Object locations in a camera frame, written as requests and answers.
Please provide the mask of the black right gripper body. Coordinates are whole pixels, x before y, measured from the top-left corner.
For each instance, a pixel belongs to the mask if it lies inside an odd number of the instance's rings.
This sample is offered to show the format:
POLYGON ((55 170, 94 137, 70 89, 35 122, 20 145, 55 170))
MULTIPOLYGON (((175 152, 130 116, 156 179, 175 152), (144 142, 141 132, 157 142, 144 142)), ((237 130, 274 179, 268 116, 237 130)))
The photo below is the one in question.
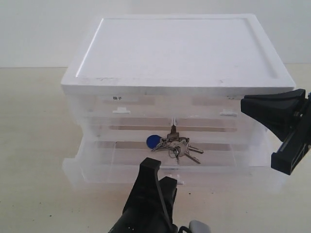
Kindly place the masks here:
POLYGON ((299 121, 286 137, 277 152, 271 155, 271 168, 291 175, 293 170, 311 149, 311 95, 305 99, 299 121))

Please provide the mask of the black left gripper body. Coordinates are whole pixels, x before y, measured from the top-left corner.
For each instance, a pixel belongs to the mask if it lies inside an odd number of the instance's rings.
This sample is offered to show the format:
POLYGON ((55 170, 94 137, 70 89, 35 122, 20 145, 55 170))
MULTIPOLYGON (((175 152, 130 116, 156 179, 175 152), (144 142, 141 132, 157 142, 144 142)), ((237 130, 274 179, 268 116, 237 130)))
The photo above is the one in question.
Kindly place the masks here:
POLYGON ((137 177, 113 233, 176 233, 173 205, 177 180, 137 177))

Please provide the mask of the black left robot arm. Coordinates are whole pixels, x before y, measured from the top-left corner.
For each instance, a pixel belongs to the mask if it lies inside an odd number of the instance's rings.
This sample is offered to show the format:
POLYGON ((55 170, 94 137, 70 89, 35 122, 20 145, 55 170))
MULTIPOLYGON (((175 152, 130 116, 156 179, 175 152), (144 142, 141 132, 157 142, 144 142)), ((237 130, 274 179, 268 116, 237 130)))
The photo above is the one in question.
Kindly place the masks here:
POLYGON ((122 215, 110 229, 111 233, 209 233, 210 227, 198 220, 177 227, 173 223, 173 206, 177 180, 158 178, 161 162, 145 158, 129 194, 122 215))

